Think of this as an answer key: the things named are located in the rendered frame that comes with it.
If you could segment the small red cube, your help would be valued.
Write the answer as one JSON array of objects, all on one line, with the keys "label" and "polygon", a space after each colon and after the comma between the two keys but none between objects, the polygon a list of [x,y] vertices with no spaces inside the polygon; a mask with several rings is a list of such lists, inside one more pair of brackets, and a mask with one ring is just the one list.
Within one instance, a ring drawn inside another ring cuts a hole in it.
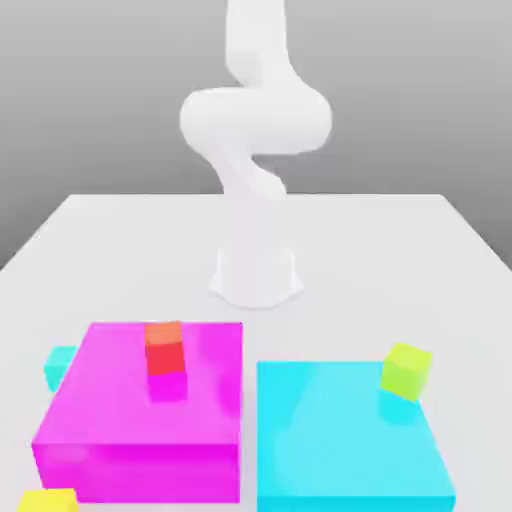
[{"label": "small red cube", "polygon": [[183,331],[179,321],[147,323],[144,342],[149,375],[185,371]]}]

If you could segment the small lime green cube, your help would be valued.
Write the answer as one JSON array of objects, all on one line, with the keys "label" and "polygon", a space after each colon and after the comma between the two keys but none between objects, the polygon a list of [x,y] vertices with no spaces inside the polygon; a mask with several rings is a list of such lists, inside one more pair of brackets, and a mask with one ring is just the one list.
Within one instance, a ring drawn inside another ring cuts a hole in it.
[{"label": "small lime green cube", "polygon": [[416,402],[427,383],[432,353],[406,343],[395,343],[384,359],[381,388]]}]

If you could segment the small cyan cube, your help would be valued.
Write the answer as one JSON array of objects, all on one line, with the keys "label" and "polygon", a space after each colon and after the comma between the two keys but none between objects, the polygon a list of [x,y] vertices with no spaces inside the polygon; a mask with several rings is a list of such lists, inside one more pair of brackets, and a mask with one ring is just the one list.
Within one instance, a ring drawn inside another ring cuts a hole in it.
[{"label": "small cyan cube", "polygon": [[46,383],[52,393],[57,391],[76,351],[76,345],[55,346],[51,349],[43,369]]}]

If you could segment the small yellow cube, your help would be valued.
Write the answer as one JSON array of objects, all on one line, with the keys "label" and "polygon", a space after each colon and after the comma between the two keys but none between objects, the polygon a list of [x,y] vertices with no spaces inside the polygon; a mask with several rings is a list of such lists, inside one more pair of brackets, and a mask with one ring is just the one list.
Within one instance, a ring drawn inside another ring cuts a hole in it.
[{"label": "small yellow cube", "polygon": [[79,512],[73,489],[26,490],[16,512]]}]

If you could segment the large cyan box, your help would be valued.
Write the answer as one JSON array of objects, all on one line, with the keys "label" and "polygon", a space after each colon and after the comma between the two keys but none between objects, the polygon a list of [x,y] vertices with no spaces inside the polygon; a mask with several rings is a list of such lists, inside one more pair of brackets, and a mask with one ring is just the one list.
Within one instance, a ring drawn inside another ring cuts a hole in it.
[{"label": "large cyan box", "polygon": [[418,402],[379,362],[257,364],[257,512],[453,512]]}]

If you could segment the large magenta box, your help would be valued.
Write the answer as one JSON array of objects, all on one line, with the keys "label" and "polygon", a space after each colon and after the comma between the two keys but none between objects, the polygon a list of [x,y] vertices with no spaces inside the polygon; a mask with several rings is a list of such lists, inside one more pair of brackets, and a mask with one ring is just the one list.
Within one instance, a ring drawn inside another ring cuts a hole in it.
[{"label": "large magenta box", "polygon": [[144,330],[88,328],[32,441],[42,485],[83,503],[238,502],[242,324],[185,323],[178,376],[148,374]]}]

